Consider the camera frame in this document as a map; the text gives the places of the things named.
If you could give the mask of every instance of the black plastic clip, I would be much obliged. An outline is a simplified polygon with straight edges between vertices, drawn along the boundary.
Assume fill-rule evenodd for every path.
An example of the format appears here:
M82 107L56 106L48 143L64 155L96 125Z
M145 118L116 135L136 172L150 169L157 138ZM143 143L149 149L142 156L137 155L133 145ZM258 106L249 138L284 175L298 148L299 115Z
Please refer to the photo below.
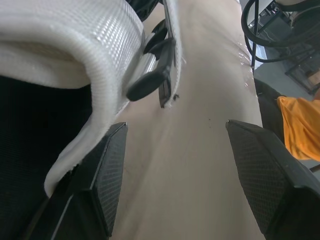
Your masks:
M168 33L168 28L166 27L166 20L163 19L161 22L159 22L155 28L152 30L152 33L154 35L152 38L149 40L149 42L146 44L143 54L147 54L150 52L150 50L157 45L158 43L161 43L163 40L165 40L167 33Z
M130 101L138 101L159 88L160 105L163 108L171 97L170 72L175 54L176 40L167 38L153 48L149 53L155 55L158 64L155 70L141 76L127 91Z

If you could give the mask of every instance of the black cable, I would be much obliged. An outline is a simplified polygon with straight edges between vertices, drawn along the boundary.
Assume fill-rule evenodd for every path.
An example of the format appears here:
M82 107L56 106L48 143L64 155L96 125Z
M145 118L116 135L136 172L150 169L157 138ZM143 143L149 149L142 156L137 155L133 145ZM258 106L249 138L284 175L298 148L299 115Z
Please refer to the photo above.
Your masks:
M296 36L292 39L283 40L283 41L269 41L261 39L257 36L255 36L248 27L248 15L251 6L255 3L257 0L249 0L249 2L245 5L243 9L243 13L241 16L241 26L244 34L254 43L263 46L263 47L271 47L271 48L287 48L296 44L299 44L301 42L305 42L306 40L312 38L317 33L317 30L319 29L320 23L317 23L315 26L311 27L309 30L307 30L304 34L301 34L299 36Z
M252 58L253 58L253 50L252 50L251 47L250 47L249 40L248 40L247 36L244 36L244 40L245 40L245 44L246 44L246 46L247 46L247 48L248 48L248 51L249 51L249 53L252 55ZM303 50L303 51L299 51L299 52L297 52L297 53L294 53L294 54L292 54L292 55L283 56L283 57L279 57L279 58L275 58L275 59L262 59L262 58L259 58L259 57L255 56L255 60L257 60L257 61L260 62L260 63L265 63L265 64L267 64L267 63L274 63L274 62L280 62L280 61L283 61L283 60L292 59L292 58L295 58L295 57L297 57L297 56L299 56L299 55L308 53L308 52L310 52L311 50L314 51L313 48L309 48L309 49L306 49L306 50Z
M254 4L254 35L258 36L258 24L259 24L259 0L255 1ZM253 50L252 50L252 61L251 67L252 71L255 71L256 65L256 53L257 53L257 44L253 43Z

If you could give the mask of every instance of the black textured pad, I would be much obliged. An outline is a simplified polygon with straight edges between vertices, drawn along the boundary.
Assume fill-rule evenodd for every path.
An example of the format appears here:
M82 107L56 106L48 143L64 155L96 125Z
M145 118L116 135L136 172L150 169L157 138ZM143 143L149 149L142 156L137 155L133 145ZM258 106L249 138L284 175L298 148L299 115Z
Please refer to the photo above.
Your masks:
M117 213L127 125L117 123L59 182L29 240L105 240Z
M90 86L0 77L0 239L16 239L46 198L45 177L92 112Z
M94 188L103 212L108 236L111 237L116 219L122 185L127 128L120 128L110 139L98 171Z
M267 240L319 240L320 182L277 136L245 122L227 123L238 176Z
M249 130L260 131L255 125L230 122L229 138L241 186L263 234L270 226L290 184L272 160L267 149Z

